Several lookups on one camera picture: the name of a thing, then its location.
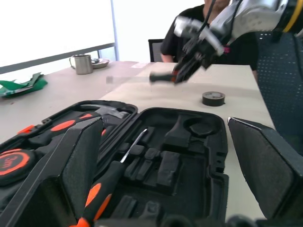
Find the metal mug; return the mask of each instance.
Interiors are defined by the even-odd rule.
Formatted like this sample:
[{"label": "metal mug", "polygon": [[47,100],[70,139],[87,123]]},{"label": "metal mug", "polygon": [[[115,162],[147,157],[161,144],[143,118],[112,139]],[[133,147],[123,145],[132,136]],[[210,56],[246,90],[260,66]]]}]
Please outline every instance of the metal mug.
[{"label": "metal mug", "polygon": [[[75,66],[71,64],[71,58],[75,59]],[[93,72],[93,65],[91,63],[90,55],[79,54],[70,57],[71,67],[76,70],[78,75],[90,74]]]}]

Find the green cloth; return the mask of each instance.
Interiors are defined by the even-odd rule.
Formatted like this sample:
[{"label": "green cloth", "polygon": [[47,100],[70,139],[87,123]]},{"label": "green cloth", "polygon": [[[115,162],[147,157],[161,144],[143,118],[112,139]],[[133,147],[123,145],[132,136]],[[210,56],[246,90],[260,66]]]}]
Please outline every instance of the green cloth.
[{"label": "green cloth", "polygon": [[3,86],[0,88],[0,97],[20,96],[41,90],[47,84],[47,81],[42,76],[41,72],[35,73],[29,81],[20,84],[15,83],[14,80],[0,80],[0,85]]}]

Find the black chair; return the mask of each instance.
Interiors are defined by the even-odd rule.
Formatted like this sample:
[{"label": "black chair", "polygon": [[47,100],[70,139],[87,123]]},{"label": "black chair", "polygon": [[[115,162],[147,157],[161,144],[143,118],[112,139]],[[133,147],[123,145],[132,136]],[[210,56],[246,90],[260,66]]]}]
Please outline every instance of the black chair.
[{"label": "black chair", "polygon": [[161,45],[163,39],[149,39],[151,62],[163,62],[161,58]]},{"label": "black chair", "polygon": [[260,32],[256,36],[263,99],[276,130],[303,155],[303,46],[292,34]]}]

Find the person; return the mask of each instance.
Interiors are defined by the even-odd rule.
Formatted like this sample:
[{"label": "person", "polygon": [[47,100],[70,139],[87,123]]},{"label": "person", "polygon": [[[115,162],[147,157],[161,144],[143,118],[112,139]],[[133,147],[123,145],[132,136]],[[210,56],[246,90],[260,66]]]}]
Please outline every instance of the person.
[{"label": "person", "polygon": [[[180,16],[204,22],[212,0],[205,0],[205,4],[180,13]],[[207,25],[209,25],[230,3],[230,0],[216,0]],[[182,48],[189,41],[174,34],[175,21],[172,23],[161,46],[163,62],[178,62],[183,55]],[[247,33],[236,39],[215,64],[249,65],[257,81],[258,43],[254,33]]]}]

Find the beige tabletop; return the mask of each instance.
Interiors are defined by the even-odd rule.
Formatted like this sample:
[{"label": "beige tabletop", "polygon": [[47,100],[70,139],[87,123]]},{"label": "beige tabletop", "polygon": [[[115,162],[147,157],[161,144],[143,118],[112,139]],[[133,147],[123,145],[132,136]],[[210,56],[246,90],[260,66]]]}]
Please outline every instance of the beige tabletop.
[{"label": "beige tabletop", "polygon": [[[106,68],[88,75],[77,75],[68,68],[45,75],[48,85],[40,91],[16,98],[0,98],[0,125],[5,128],[0,132],[0,143],[76,102],[99,99],[143,69],[144,65],[132,61],[111,62]],[[109,77],[115,78],[115,83],[107,83]]]},{"label": "beige tabletop", "polygon": [[[186,84],[149,84],[148,75],[151,71],[166,72],[171,71],[173,67],[174,63],[156,63],[101,99],[131,103],[136,105],[139,111],[150,107],[187,109],[216,114],[222,117],[226,124],[228,117],[238,117],[273,127],[249,66],[213,65],[206,72],[199,70]],[[206,91],[224,93],[226,104],[221,107],[203,105],[200,100]],[[227,126],[226,129],[228,155],[224,173],[230,177],[226,217],[243,214],[252,219],[263,218],[241,172]]]}]

